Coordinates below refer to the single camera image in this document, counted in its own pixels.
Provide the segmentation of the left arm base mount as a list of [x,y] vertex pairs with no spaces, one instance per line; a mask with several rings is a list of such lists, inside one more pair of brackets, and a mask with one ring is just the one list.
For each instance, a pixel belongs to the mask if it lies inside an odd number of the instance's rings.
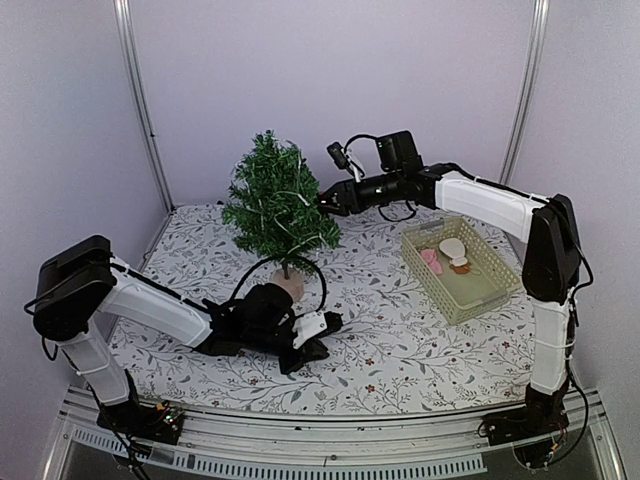
[[147,406],[136,399],[105,406],[97,402],[97,424],[105,429],[133,438],[177,445],[184,423],[184,411],[168,401]]

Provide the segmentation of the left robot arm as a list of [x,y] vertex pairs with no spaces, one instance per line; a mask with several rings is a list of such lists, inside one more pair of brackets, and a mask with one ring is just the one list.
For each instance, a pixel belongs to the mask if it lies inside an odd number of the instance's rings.
[[96,314],[111,314],[150,327],[207,356],[252,350],[277,357],[282,374],[322,360],[321,337],[342,326],[322,307],[302,315],[290,293],[275,283],[253,286],[244,297],[223,303],[195,302],[162,286],[111,251],[110,241],[91,236],[46,261],[35,299],[24,309],[38,334],[54,342],[93,388],[111,419],[128,434],[148,426],[146,408],[133,400],[134,387],[96,332]]

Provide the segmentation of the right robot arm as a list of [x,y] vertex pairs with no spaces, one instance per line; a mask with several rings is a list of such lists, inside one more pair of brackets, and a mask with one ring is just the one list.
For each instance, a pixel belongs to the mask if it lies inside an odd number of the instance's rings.
[[431,210],[466,215],[499,228],[526,246],[522,282],[534,307],[535,363],[517,427],[537,436],[552,424],[570,382],[570,356],[578,325],[575,294],[582,288],[582,253],[570,199],[523,193],[474,176],[455,163],[424,165],[413,137],[400,131],[374,137],[382,172],[369,177],[348,145],[327,152],[351,179],[318,197],[326,214],[349,216],[371,207],[408,201]]

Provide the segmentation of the cream balloon ornament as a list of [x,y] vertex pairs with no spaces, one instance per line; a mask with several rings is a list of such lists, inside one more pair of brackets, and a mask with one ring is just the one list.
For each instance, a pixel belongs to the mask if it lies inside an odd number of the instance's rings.
[[466,257],[466,247],[460,239],[456,237],[446,238],[438,244],[438,248],[448,258],[449,267],[456,274],[468,274],[471,272],[471,264]]

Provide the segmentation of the pale round tree base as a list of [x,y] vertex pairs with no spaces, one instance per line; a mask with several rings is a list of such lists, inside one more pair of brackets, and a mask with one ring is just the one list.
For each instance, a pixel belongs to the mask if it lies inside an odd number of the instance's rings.
[[289,269],[288,275],[283,269],[277,269],[271,275],[270,282],[284,289],[294,303],[299,302],[304,294],[304,275],[297,269]]

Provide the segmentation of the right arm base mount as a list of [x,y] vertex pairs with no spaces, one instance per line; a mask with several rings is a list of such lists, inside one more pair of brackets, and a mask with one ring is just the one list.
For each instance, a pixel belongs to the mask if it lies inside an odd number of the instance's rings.
[[560,397],[533,396],[516,409],[485,415],[477,429],[490,446],[527,440],[513,449],[528,469],[548,467],[567,439],[568,417]]

